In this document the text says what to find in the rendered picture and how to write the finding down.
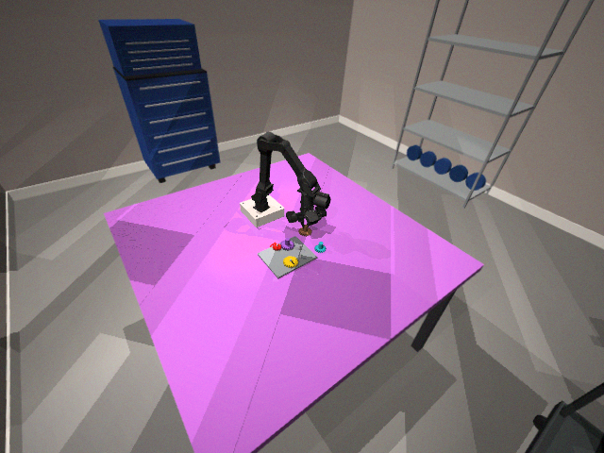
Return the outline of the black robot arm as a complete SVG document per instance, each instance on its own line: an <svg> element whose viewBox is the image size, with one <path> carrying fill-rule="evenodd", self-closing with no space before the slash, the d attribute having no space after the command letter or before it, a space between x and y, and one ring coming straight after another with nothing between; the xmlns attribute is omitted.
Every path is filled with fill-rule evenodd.
<svg viewBox="0 0 604 453"><path fill-rule="evenodd" d="M321 193L321 187L317 182L315 175L307 170L299 157L295 154L289 141L283 140L280 136L267 132L257 139L258 150L260 151L260 181L256 187L255 193L251 196L255 201L253 209L264 212L270 209L267 196L274 190L274 184L270 182L271 156L273 151L281 152L285 160L294 170L301 193L301 203L304 205L313 205L327 209L330 204L328 193ZM315 187L312 191L311 189ZM304 210L303 219L306 219L308 225L317 224L322 218L322 212Z"/></svg>

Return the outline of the yellow gear with black stripe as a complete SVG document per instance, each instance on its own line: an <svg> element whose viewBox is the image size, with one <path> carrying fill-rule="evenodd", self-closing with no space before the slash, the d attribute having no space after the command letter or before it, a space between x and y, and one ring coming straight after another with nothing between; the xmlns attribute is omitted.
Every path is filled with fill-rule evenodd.
<svg viewBox="0 0 604 453"><path fill-rule="evenodd" d="M292 259L292 261L290 261L290 259ZM289 267L290 267L290 268L291 268L291 267L293 267L293 268L294 268L294 267L295 267L295 266L297 266L297 264L298 264L298 259L297 259L296 257L294 257L294 256L286 257L286 258L283 260L283 264L284 264L284 265L286 265L286 267L288 266L288 268L289 268Z"/></svg>

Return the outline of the orange gear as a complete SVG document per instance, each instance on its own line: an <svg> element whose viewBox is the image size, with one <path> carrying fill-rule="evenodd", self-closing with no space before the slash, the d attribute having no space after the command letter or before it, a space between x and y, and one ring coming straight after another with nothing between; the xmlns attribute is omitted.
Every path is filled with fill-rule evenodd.
<svg viewBox="0 0 604 453"><path fill-rule="evenodd" d="M302 236L303 236L303 235L304 235L304 236L309 236L309 235L311 234L311 229L310 229L310 228L308 228L308 226L307 226L307 225L304 225L304 228L303 228L303 227L299 228L298 232L299 232L299 234L300 234L300 235L302 235Z"/></svg>

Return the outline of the purple gear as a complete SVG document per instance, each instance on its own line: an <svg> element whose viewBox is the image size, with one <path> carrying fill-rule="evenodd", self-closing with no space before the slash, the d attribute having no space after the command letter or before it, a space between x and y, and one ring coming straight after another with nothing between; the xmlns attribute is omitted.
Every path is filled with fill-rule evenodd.
<svg viewBox="0 0 604 453"><path fill-rule="evenodd" d="M281 242L280 244L281 244L281 248L283 248L285 250L286 249L290 250L290 249L294 248L294 242L290 241L289 238L286 238L285 241Z"/></svg>

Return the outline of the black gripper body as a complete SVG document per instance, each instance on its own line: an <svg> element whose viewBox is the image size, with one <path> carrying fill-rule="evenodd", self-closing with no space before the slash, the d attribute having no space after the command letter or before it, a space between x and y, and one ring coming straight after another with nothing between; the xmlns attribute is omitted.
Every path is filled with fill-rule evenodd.
<svg viewBox="0 0 604 453"><path fill-rule="evenodd" d="M304 205L301 203L301 200L300 200L300 204L301 204L300 212L295 213L294 210L286 212L286 218L289 223L295 223L297 221L297 219L298 219L298 221L304 220L302 217L304 210L310 210L310 208L314 208L313 203L311 205ZM322 217L327 216L327 211L323 208L315 207L315 211L317 211L317 212L321 211Z"/></svg>

